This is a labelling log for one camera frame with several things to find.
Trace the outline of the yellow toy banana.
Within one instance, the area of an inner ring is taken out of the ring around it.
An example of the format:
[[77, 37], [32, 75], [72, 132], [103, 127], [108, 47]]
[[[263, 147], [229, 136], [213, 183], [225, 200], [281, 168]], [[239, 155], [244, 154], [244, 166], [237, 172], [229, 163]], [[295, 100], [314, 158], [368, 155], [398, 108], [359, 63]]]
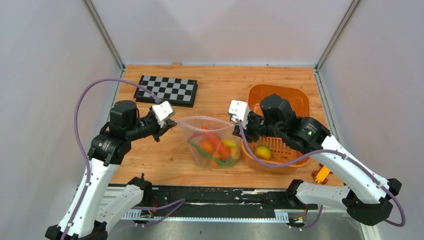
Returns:
[[223, 139], [222, 143], [229, 148], [237, 147], [237, 143], [232, 139]]

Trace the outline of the orange toy carrot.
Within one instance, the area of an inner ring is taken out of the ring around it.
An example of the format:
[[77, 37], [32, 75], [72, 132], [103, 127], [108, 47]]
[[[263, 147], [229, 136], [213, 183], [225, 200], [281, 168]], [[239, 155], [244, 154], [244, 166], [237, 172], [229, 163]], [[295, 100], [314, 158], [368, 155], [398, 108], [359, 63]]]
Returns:
[[207, 131], [203, 133], [204, 139], [209, 142], [210, 147], [206, 150], [207, 153], [213, 155], [218, 153], [222, 159], [228, 159], [231, 157], [232, 153], [228, 146], [226, 146], [220, 136], [212, 131]]

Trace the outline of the clear zip top bag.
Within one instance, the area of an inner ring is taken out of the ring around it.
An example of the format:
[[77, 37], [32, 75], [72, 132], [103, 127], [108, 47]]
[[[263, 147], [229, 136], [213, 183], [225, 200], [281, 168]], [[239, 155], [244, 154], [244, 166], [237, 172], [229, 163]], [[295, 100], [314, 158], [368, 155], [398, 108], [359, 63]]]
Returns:
[[241, 139], [235, 125], [209, 116], [190, 116], [177, 121], [194, 159], [205, 168], [229, 168], [241, 158]]

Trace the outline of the green chili pepper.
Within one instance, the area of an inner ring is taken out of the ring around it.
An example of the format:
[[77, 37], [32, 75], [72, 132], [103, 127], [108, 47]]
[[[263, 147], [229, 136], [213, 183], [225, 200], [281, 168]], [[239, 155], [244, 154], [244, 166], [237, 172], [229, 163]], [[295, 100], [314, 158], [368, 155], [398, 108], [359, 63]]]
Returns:
[[[187, 143], [191, 146], [193, 146], [196, 150], [198, 150], [204, 157], [206, 157], [207, 159], [209, 159], [209, 161], [211, 162], [211, 158], [212, 155], [209, 155], [208, 153], [206, 153], [204, 150], [202, 150], [197, 144], [195, 144], [192, 141], [187, 141]], [[227, 166], [227, 163], [223, 160], [221, 160], [221, 165], [220, 166]]]

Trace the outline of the yellow wrinkled round fruit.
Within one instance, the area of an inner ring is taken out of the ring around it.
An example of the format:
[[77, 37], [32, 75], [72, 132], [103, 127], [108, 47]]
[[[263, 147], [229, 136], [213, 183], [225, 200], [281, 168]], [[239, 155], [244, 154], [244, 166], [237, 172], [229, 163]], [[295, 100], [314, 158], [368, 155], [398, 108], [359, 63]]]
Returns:
[[241, 156], [241, 149], [238, 146], [233, 146], [230, 148], [230, 153], [233, 160], [238, 160]]

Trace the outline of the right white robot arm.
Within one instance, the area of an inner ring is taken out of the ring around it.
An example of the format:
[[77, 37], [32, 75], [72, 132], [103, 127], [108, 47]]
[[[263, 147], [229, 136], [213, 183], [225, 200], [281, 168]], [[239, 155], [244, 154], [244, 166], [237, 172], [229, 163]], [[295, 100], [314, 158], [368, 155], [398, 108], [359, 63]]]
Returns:
[[277, 94], [260, 102], [261, 114], [256, 114], [248, 103], [232, 100], [228, 108], [235, 123], [233, 134], [245, 144], [261, 137], [279, 138], [302, 158], [312, 157], [327, 167], [343, 182], [343, 186], [327, 186], [294, 179], [286, 189], [285, 201], [292, 209], [316, 204], [346, 211], [354, 220], [375, 226], [388, 222], [394, 207], [406, 224], [406, 216], [397, 199], [402, 183], [396, 178], [385, 178], [366, 167], [349, 153], [330, 130], [312, 117], [297, 116], [287, 99]]

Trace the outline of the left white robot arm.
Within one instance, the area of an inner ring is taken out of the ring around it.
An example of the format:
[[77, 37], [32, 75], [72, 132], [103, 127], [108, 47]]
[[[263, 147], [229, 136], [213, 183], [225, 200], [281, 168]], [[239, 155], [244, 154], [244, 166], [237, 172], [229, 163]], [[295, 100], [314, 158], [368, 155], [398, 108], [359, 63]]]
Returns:
[[171, 120], [175, 114], [165, 100], [152, 105], [146, 116], [140, 117], [134, 101], [122, 100], [110, 110], [110, 120], [92, 141], [84, 156], [89, 168], [72, 203], [57, 225], [47, 228], [49, 240], [105, 240], [115, 224], [132, 207], [149, 206], [153, 201], [152, 183], [143, 176], [134, 177], [124, 190], [104, 208], [100, 208], [104, 193], [132, 142], [153, 137], [156, 142], [169, 129], [176, 126]]

